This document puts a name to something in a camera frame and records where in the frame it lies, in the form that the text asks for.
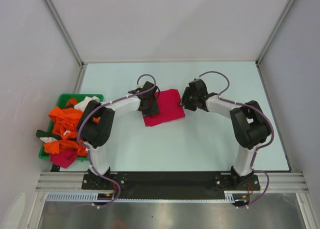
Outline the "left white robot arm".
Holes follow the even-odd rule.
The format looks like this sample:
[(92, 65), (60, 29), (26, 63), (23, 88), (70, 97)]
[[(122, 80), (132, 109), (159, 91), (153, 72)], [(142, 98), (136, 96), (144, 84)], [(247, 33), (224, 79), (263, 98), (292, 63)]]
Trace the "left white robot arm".
[(122, 98), (109, 102), (88, 101), (76, 127), (77, 141), (85, 147), (89, 170), (94, 174), (93, 183), (100, 189), (110, 185), (110, 164), (107, 152), (102, 147), (111, 136), (114, 120), (120, 116), (139, 111), (143, 116), (160, 112), (157, 99), (160, 89), (146, 81), (143, 86), (131, 90)]

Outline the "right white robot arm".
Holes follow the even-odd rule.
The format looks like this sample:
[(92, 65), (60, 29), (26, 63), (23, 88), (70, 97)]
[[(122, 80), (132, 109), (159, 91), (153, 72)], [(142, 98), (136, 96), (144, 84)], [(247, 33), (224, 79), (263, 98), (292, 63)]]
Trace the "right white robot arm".
[(208, 93), (205, 82), (197, 78), (188, 83), (180, 104), (193, 112), (200, 109), (231, 120), (239, 148), (235, 163), (230, 169), (230, 183), (235, 189), (242, 190), (254, 175), (252, 167), (257, 149), (273, 134), (270, 121), (259, 103), (255, 100), (240, 103), (222, 98), (214, 92)]

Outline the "magenta t shirt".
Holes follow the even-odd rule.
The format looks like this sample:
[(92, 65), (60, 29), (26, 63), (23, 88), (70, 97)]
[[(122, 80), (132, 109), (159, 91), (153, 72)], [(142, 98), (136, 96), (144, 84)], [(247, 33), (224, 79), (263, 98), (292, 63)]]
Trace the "magenta t shirt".
[(154, 127), (184, 118), (185, 112), (180, 105), (181, 96), (177, 89), (168, 89), (155, 93), (159, 112), (151, 116), (143, 116), (146, 127)]

